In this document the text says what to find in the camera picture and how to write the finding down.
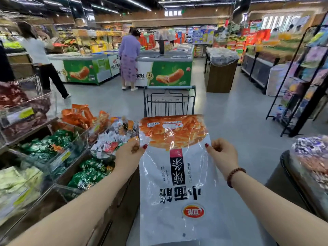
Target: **purple skirt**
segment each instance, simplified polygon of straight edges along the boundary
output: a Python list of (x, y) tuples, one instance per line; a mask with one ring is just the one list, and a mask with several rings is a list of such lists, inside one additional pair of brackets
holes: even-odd
[(137, 81), (137, 62), (126, 54), (121, 57), (121, 76), (126, 82), (135, 83)]

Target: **red logo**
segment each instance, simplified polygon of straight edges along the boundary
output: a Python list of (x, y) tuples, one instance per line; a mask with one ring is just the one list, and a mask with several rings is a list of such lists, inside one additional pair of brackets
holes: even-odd
[(183, 214), (191, 218), (199, 218), (204, 215), (204, 209), (198, 205), (188, 205), (183, 209)]

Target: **metal cart basket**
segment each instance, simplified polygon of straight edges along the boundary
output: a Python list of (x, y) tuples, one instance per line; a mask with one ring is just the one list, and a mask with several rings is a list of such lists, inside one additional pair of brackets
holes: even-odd
[(194, 114), (196, 86), (144, 86), (144, 117)]

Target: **black pants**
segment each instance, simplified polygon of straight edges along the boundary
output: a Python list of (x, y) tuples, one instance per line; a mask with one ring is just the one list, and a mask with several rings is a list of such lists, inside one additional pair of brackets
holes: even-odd
[(53, 64), (42, 65), (39, 67), (41, 75), (41, 84), (44, 90), (50, 90), (50, 79), (53, 84), (56, 86), (57, 90), (60, 92), (63, 98), (68, 96), (67, 90), (64, 84), (61, 82), (61, 79), (53, 66)]

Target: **spicy shredded snack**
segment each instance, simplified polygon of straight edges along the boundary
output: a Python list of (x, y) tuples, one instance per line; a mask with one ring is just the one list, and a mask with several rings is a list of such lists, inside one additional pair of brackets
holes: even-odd
[(201, 115), (143, 118), (140, 146), (140, 245), (229, 239), (223, 222), (216, 167)]

